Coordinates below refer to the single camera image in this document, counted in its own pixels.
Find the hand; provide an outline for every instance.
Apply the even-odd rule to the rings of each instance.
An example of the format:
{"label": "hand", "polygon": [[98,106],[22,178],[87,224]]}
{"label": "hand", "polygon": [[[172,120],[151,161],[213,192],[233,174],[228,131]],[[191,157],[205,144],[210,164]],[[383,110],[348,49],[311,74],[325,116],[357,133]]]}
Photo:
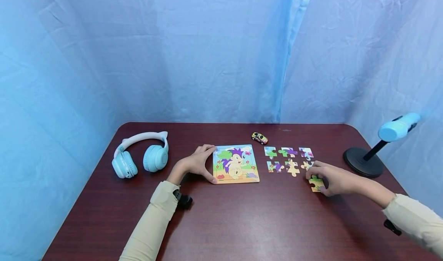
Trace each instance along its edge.
{"label": "hand", "polygon": [[327,197],[357,192],[358,183],[362,179],[356,174],[320,161],[315,161],[314,165],[306,171],[306,179],[311,179],[311,176],[316,174],[319,178],[326,178],[329,182],[327,189],[320,188],[321,193]]}
{"label": "hand", "polygon": [[214,145],[209,144],[198,147],[191,156],[183,158],[175,164],[167,181],[174,183],[175,185],[180,185],[183,176],[190,172],[193,174],[200,174],[212,184],[216,184],[217,179],[213,177],[205,167],[206,159],[216,149],[217,148]]}

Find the yellow toy car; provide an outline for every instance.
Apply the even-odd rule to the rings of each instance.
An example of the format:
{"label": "yellow toy car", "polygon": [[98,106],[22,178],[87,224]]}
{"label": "yellow toy car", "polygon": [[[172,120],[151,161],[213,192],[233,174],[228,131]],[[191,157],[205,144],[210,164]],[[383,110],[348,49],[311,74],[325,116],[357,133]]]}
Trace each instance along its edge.
{"label": "yellow toy car", "polygon": [[265,136],[261,135],[258,132],[254,132],[252,133],[252,139],[258,141],[260,144],[267,144],[268,143],[268,138],[266,138]]}

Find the wooden table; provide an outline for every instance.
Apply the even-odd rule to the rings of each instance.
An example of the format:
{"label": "wooden table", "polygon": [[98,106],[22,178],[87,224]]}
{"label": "wooden table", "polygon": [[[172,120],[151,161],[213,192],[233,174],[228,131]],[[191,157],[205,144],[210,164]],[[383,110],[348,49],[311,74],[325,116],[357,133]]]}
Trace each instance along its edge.
{"label": "wooden table", "polygon": [[[139,174],[119,179],[111,161],[122,139],[160,131],[169,132],[166,168],[154,174],[143,170],[145,150],[161,142],[142,141],[128,149]],[[404,234],[398,237],[386,229],[385,217],[371,201],[358,195],[327,198],[313,193],[303,174],[268,173],[269,158],[263,146],[251,140],[254,131],[266,135],[269,146],[310,147],[314,160],[343,168],[347,168],[342,159],[347,148],[368,148],[358,131],[347,125],[125,124],[43,261],[118,260],[158,183],[167,178],[175,162],[202,144],[252,144],[260,183],[212,185],[200,176],[188,175],[181,192],[193,197],[193,206],[175,213],[157,260],[437,260]],[[285,158],[279,154],[275,160],[282,163]],[[302,158],[297,156],[296,161],[300,164]],[[377,180],[404,193],[387,170]]]}

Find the lamp base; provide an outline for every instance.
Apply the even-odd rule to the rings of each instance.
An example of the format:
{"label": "lamp base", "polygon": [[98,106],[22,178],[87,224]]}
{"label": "lamp base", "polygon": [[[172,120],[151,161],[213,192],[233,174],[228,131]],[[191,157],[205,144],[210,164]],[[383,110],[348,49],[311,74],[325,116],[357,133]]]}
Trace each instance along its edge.
{"label": "lamp base", "polygon": [[359,147],[351,147],[343,153],[345,162],[358,174],[367,178],[376,178],[381,176],[385,165],[374,155],[368,161],[363,159],[363,156],[368,153],[367,150]]}

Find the headphones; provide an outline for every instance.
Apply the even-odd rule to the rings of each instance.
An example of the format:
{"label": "headphones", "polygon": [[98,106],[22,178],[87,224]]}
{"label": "headphones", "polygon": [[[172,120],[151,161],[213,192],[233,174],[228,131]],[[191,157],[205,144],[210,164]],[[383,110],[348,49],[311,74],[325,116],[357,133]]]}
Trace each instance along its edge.
{"label": "headphones", "polygon": [[160,133],[146,132],[132,136],[129,139],[123,139],[122,143],[114,152],[112,166],[120,178],[131,178],[138,173],[137,167],[132,161],[129,152],[125,151],[130,145],[146,139],[157,139],[164,142],[164,147],[160,145],[151,145],[143,156],[143,167],[150,172],[156,172],[166,166],[167,153],[169,145],[167,144],[167,132]]}

